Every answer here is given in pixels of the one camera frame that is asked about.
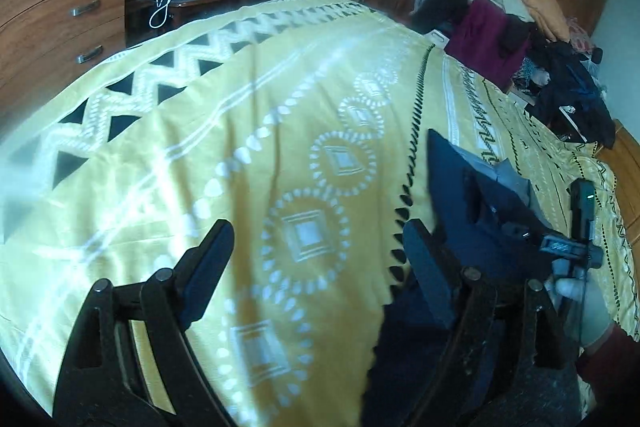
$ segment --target metal handle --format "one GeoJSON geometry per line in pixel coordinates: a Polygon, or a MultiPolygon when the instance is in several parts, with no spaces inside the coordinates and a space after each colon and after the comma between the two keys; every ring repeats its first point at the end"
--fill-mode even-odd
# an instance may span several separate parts
{"type": "Polygon", "coordinates": [[[76,62],[78,64],[82,64],[88,60],[91,60],[92,58],[95,58],[98,55],[100,55],[102,53],[102,50],[103,50],[103,47],[98,46],[97,48],[92,49],[90,52],[85,53],[84,55],[78,55],[78,57],[76,57],[76,62]]]}
{"type": "Polygon", "coordinates": [[[83,13],[97,10],[99,7],[100,7],[100,0],[95,0],[90,2],[89,4],[85,4],[84,6],[78,6],[78,8],[73,8],[70,13],[72,17],[78,17],[83,13]]]}

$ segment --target human hand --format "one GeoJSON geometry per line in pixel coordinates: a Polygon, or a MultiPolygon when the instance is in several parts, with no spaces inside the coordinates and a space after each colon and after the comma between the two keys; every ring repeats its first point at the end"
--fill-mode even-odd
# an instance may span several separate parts
{"type": "Polygon", "coordinates": [[[564,332],[588,353],[594,353],[609,338],[614,325],[600,287],[588,273],[586,284],[583,278],[559,279],[554,289],[572,300],[564,332]]]}

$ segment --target white wall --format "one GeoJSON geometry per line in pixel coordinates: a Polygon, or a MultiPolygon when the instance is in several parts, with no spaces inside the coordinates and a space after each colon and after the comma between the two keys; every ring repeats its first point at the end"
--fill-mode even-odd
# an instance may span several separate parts
{"type": "Polygon", "coordinates": [[[609,112],[640,141],[640,0],[607,0],[593,41],[604,51],[609,112]]]}

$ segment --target maroon sleeve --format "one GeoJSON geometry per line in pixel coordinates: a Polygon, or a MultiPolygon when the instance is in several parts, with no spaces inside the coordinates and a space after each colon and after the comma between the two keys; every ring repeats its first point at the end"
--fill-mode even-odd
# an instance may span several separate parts
{"type": "Polygon", "coordinates": [[[640,367],[640,344],[616,324],[600,349],[591,356],[583,353],[575,365],[596,401],[602,403],[607,396],[619,393],[640,367]]]}

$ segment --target purple garment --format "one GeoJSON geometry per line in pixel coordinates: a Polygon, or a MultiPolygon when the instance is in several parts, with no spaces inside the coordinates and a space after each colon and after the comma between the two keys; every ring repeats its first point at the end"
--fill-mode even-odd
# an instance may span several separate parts
{"type": "Polygon", "coordinates": [[[527,38],[513,54],[500,56],[498,39],[507,22],[507,14],[494,3],[474,0],[444,48],[447,55],[492,81],[503,92],[511,86],[511,76],[522,65],[529,47],[527,38]]]}

